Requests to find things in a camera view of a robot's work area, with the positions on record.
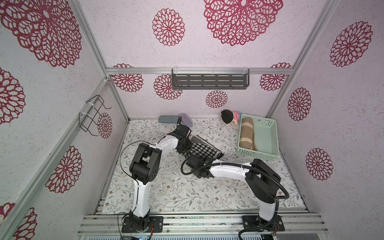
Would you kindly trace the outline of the black white knitted scarf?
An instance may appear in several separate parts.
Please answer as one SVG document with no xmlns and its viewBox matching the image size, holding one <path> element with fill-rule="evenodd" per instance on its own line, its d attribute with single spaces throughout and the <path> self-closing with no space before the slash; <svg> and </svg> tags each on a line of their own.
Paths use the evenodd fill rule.
<svg viewBox="0 0 384 240">
<path fill-rule="evenodd" d="M 192 147 L 187 152 L 183 153 L 185 158 L 197 156 L 205 161 L 207 158 L 220 159 L 224 156 L 224 153 L 221 150 L 199 136 L 190 136 L 190 140 L 192 142 Z"/>
</svg>

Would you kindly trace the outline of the brown beige striped scarf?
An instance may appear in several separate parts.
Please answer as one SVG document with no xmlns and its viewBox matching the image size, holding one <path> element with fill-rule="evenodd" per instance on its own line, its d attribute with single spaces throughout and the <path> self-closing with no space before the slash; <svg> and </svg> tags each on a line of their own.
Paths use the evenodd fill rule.
<svg viewBox="0 0 384 240">
<path fill-rule="evenodd" d="M 243 118 L 240 127 L 239 147 L 257 151 L 255 143 L 254 122 L 250 117 Z"/>
</svg>

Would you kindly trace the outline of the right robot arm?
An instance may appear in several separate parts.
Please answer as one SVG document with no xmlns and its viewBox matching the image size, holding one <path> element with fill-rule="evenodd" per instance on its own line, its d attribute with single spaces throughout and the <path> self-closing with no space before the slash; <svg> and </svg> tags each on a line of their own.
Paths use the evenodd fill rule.
<svg viewBox="0 0 384 240">
<path fill-rule="evenodd" d="M 278 200 L 289 197 L 283 191 L 281 177 L 260 159 L 251 163 L 227 163 L 218 159 L 200 159 L 191 156 L 182 163 L 183 175 L 195 175 L 197 178 L 228 178 L 248 184 L 253 194 L 259 200 L 259 219 L 261 222 L 270 222 L 278 210 Z"/>
</svg>

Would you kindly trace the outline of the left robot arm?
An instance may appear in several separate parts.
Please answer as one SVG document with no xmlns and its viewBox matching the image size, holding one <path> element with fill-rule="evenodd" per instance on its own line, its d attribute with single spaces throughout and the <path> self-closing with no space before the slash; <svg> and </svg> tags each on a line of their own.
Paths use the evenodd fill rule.
<svg viewBox="0 0 384 240">
<path fill-rule="evenodd" d="M 156 144 L 139 144 L 130 165 L 131 176 L 134 179 L 135 193 L 132 205 L 132 214 L 143 219 L 150 212 L 151 184 L 159 172 L 163 155 L 177 150 L 185 153 L 192 147 L 189 138 L 191 129 L 185 125 L 177 125 L 176 129 L 168 133 Z"/>
</svg>

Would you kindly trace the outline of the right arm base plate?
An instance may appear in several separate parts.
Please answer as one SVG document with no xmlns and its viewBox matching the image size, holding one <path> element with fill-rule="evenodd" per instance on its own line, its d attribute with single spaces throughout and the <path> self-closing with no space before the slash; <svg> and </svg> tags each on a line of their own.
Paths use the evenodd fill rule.
<svg viewBox="0 0 384 240">
<path fill-rule="evenodd" d="M 259 216 L 242 216 L 243 227 L 248 232 L 283 232 L 285 226 L 281 216 L 276 215 L 272 220 L 266 221 Z"/>
</svg>

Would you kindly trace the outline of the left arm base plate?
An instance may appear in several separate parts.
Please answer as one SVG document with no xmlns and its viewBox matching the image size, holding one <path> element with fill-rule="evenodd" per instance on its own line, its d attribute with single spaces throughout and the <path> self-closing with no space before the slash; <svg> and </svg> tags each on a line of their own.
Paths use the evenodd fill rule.
<svg viewBox="0 0 384 240">
<path fill-rule="evenodd" d="M 164 218 L 159 216 L 147 216 L 139 218 L 135 215 L 124 217 L 122 233 L 161 233 L 163 231 Z"/>
</svg>

